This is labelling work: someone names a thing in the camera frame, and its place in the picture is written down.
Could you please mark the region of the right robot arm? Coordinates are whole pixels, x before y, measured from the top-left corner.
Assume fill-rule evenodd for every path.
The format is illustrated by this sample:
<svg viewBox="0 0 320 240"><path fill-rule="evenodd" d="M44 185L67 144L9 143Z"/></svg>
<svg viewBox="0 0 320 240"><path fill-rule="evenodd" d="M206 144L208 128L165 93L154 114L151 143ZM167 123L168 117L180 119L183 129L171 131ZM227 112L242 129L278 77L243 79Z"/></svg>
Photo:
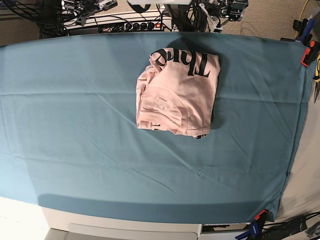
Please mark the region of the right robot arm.
<svg viewBox="0 0 320 240"><path fill-rule="evenodd" d="M88 17L108 11L117 5L117 0L62 0L60 16L65 27L83 27Z"/></svg>

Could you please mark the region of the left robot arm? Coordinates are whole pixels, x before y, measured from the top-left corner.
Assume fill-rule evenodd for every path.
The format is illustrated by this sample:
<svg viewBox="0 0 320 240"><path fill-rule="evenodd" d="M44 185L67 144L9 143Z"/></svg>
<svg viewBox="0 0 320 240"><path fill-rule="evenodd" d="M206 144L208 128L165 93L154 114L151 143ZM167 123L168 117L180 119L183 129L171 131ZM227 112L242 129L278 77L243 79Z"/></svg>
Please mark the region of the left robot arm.
<svg viewBox="0 0 320 240"><path fill-rule="evenodd" d="M242 20L248 0L201 0L198 6L214 20L226 19L231 22Z"/></svg>

